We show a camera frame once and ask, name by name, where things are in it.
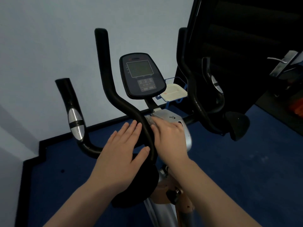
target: black baseboard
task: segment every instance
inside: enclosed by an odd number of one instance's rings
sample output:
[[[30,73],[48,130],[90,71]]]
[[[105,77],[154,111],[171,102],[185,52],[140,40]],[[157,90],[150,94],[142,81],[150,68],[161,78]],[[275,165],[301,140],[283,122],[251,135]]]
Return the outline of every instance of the black baseboard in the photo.
[[[166,104],[162,104],[159,107],[165,108]],[[150,113],[149,109],[142,110],[142,114]],[[88,132],[96,131],[102,129],[107,126],[111,126],[116,123],[123,122],[128,120],[129,116],[122,116],[116,119],[112,119],[106,122],[102,122],[96,125],[92,125],[87,127]],[[59,135],[50,139],[46,139],[39,142],[39,156],[26,160],[23,162],[23,170],[21,176],[21,184],[19,191],[19,199],[18,199],[18,208],[15,220],[15,227],[27,227],[28,226],[28,208],[29,208],[29,200],[31,194],[31,177],[32,177],[32,168],[40,163],[43,163],[46,160],[46,148],[50,145],[71,139],[72,134],[66,133],[63,135]]]

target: black handlebar grip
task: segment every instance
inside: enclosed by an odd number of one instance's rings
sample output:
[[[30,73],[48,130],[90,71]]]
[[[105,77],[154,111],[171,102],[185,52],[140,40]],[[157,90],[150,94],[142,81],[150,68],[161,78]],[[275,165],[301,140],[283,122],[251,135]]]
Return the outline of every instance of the black handlebar grip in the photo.
[[[180,71],[187,79],[187,95],[193,105],[194,114],[198,117],[199,122],[210,132],[215,134],[223,134],[224,132],[218,129],[210,121],[207,112],[204,110],[197,96],[197,83],[194,74],[185,63],[184,53],[186,46],[187,28],[180,28],[177,43],[177,64]]]
[[[103,148],[93,145],[89,140],[85,121],[70,79],[58,79],[55,82],[66,108],[71,133],[76,138],[78,146],[89,157],[98,158]]]
[[[135,119],[138,123],[142,123],[142,131],[140,138],[142,138],[144,144],[150,147],[149,159],[153,164],[157,160],[157,151],[154,146],[154,134],[150,125],[141,112],[131,105],[129,102],[121,98],[115,88],[113,76],[111,58],[109,52],[108,32],[106,29],[95,29],[95,38],[97,45],[98,61],[100,67],[100,74],[102,79],[102,85],[105,95],[109,102],[117,109],[127,114],[131,119]]]

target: blue floor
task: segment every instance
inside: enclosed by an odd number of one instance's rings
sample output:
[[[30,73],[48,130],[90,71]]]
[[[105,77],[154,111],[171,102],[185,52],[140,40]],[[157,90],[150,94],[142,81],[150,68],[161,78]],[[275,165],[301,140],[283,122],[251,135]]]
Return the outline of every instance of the blue floor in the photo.
[[[303,137],[256,106],[246,115],[251,126],[238,142],[199,123],[190,125],[190,158],[263,227],[303,226]],[[103,146],[122,124],[90,133],[92,143]],[[73,139],[49,146],[46,162],[32,171],[28,226],[43,226],[87,180],[94,164]],[[129,209],[110,205],[96,226],[152,224],[142,203]]]

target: stationary bike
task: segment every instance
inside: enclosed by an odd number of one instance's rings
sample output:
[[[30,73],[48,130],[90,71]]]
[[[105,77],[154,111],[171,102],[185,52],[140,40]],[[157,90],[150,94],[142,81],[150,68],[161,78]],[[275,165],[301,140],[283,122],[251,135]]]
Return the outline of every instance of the stationary bike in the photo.
[[[157,151],[154,146],[154,134],[150,128],[151,116],[169,122],[179,122],[184,127],[187,151],[191,148],[191,135],[187,125],[195,122],[192,116],[181,116],[161,109],[153,101],[166,90],[163,76],[146,53],[131,53],[120,58],[120,72],[126,94],[131,99],[144,99],[151,114],[143,115],[132,104],[121,98],[115,88],[112,76],[108,33],[105,29],[95,29],[98,61],[105,95],[117,109],[131,119],[142,123],[142,131],[135,147],[146,145],[150,153],[138,171],[130,186],[112,200],[113,207],[127,208],[144,202],[151,221],[155,227],[194,226],[194,206],[182,187],[171,175],[170,169],[164,166],[158,170],[155,166]],[[86,131],[85,121],[69,78],[55,81],[61,93],[68,114],[71,133],[79,148],[88,156],[98,158],[102,147],[93,145]]]

